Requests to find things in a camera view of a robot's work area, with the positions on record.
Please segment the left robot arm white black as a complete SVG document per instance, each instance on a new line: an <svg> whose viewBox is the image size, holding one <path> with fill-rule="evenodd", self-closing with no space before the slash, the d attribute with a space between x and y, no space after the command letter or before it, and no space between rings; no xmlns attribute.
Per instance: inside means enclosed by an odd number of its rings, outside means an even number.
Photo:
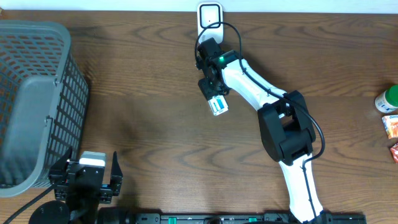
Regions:
<svg viewBox="0 0 398 224"><path fill-rule="evenodd" d="M123 183L116 152L108 184L103 182L105 167L105 153L85 151L74 161L69 148L50 168L50 190L55 199L37 208L29 223L134 223L135 218L125 209L99 208L121 193Z"/></svg>

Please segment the red Top chocolate bar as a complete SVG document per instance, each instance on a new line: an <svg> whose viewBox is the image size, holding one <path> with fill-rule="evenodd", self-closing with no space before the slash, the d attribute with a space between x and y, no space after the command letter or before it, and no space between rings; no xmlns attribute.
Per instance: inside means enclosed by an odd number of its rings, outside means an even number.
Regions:
<svg viewBox="0 0 398 224"><path fill-rule="evenodd" d="M392 154L392 158L393 158L394 162L396 164L398 164L398 143L396 143L395 145L393 145L390 148L390 152Z"/></svg>

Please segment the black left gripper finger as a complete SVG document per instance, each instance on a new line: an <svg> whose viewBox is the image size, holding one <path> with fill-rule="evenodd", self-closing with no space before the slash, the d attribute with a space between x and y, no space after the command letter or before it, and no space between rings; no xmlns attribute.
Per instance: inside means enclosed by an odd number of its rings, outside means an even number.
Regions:
<svg viewBox="0 0 398 224"><path fill-rule="evenodd" d="M70 146L66 153L50 168L49 174L64 174L68 167L68 160L71 158L73 148Z"/></svg>
<svg viewBox="0 0 398 224"><path fill-rule="evenodd" d="M110 184L113 187L120 187L123 182L123 173L119 166L117 152L113 152L112 167L111 167L111 179Z"/></svg>

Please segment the green lid jar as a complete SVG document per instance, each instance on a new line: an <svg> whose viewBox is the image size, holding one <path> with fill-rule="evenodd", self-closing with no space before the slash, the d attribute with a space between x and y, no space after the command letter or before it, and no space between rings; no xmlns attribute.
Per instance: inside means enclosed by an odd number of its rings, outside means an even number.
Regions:
<svg viewBox="0 0 398 224"><path fill-rule="evenodd" d="M375 98L374 104L378 111L391 113L397 110L397 89L397 85L391 86Z"/></svg>

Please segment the white Panadol box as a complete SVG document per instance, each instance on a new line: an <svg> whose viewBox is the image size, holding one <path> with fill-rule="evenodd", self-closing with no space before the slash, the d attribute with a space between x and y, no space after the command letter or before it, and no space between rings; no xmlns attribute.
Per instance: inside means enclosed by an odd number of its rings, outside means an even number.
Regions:
<svg viewBox="0 0 398 224"><path fill-rule="evenodd" d="M229 110L228 104L223 95L216 95L208 100L208 104L214 116L218 116Z"/></svg>

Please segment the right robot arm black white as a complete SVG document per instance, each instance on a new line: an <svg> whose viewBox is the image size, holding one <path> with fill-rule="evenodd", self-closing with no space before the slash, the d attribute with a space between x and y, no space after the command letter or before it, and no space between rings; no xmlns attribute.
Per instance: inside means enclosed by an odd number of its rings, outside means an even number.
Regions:
<svg viewBox="0 0 398 224"><path fill-rule="evenodd" d="M212 37L196 42L195 59L197 69L204 73L198 86L215 116L228 110L225 96L230 90L256 110L264 149L282 169L290 212L300 223L315 222L323 211L311 165L318 125L303 95L270 84L239 52L225 52Z"/></svg>

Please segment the small orange carton box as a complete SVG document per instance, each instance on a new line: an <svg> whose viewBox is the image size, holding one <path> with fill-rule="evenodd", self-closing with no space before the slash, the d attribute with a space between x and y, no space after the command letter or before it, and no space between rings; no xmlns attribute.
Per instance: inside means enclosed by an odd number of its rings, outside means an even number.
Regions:
<svg viewBox="0 0 398 224"><path fill-rule="evenodd" d="M382 123L389 139L396 138L398 133L398 115L387 115L382 117Z"/></svg>

